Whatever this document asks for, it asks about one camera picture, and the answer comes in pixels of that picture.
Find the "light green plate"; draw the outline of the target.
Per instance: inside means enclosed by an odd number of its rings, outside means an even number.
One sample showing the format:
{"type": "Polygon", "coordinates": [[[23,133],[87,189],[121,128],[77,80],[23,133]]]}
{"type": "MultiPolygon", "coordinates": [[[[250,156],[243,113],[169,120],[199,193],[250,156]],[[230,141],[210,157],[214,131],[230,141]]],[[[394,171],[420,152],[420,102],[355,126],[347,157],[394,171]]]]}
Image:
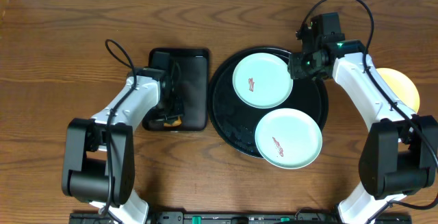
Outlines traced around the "light green plate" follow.
{"type": "Polygon", "coordinates": [[[245,104],[260,109],[282,104],[294,86],[286,63],[270,53],[253,53],[240,60],[233,71],[232,83],[245,104]]]}
{"type": "Polygon", "coordinates": [[[255,144],[269,163],[282,169],[300,169],[319,156],[322,132],[308,114],[281,108],[267,113],[258,122],[255,144]]]}

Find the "orange green sponge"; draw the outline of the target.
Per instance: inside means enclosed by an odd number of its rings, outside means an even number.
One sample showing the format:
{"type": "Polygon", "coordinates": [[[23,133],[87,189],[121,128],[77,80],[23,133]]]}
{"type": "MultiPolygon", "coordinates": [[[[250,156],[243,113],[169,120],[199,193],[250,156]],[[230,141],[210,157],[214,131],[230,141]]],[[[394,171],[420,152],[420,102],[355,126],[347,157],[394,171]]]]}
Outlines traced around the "orange green sponge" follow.
{"type": "Polygon", "coordinates": [[[167,119],[164,121],[164,127],[178,127],[182,124],[182,120],[180,116],[176,118],[167,119]]]}

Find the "light green front plate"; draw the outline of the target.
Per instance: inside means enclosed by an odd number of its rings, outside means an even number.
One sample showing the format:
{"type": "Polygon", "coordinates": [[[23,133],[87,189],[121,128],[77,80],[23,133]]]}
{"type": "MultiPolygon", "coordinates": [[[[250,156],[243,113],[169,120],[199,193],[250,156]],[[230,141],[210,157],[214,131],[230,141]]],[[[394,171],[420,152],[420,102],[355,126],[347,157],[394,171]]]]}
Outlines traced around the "light green front plate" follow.
{"type": "Polygon", "coordinates": [[[255,144],[269,163],[282,169],[300,169],[319,156],[322,132],[308,114],[281,108],[267,113],[258,122],[255,144]]]}

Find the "yellow plate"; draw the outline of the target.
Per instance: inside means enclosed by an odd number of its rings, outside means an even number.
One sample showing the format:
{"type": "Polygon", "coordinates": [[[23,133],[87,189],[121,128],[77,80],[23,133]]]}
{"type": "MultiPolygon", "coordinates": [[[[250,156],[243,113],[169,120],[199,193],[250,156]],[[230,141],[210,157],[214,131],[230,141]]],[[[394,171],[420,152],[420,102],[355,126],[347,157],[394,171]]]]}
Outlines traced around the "yellow plate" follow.
{"type": "Polygon", "coordinates": [[[415,84],[405,74],[390,68],[379,68],[377,72],[406,106],[418,112],[420,108],[419,92],[415,84]]]}

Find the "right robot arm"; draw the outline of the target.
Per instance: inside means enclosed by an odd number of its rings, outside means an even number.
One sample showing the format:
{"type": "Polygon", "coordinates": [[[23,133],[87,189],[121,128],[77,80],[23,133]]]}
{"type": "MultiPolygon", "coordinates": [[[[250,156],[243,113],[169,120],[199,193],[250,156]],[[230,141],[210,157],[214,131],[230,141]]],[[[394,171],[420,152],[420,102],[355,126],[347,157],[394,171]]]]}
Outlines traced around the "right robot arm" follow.
{"type": "Polygon", "coordinates": [[[367,129],[359,185],[337,205],[342,223],[373,223],[393,204],[432,186],[437,172],[437,121],[404,104],[376,70],[359,40],[346,40],[336,13],[296,32],[302,51],[289,57],[292,79],[332,78],[348,94],[367,129]]]}

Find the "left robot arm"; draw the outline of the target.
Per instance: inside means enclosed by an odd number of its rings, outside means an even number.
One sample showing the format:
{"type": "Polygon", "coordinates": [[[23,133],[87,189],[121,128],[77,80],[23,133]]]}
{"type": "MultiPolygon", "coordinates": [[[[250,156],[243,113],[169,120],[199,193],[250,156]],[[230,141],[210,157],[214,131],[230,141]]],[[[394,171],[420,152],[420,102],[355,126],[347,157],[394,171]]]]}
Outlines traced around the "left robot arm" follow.
{"type": "Polygon", "coordinates": [[[181,124],[183,104],[174,92],[181,75],[169,53],[154,53],[148,67],[132,69],[103,110],[69,123],[62,172],[66,196],[97,207],[115,223],[146,222],[149,205],[133,189],[133,134],[143,122],[181,124]]]}

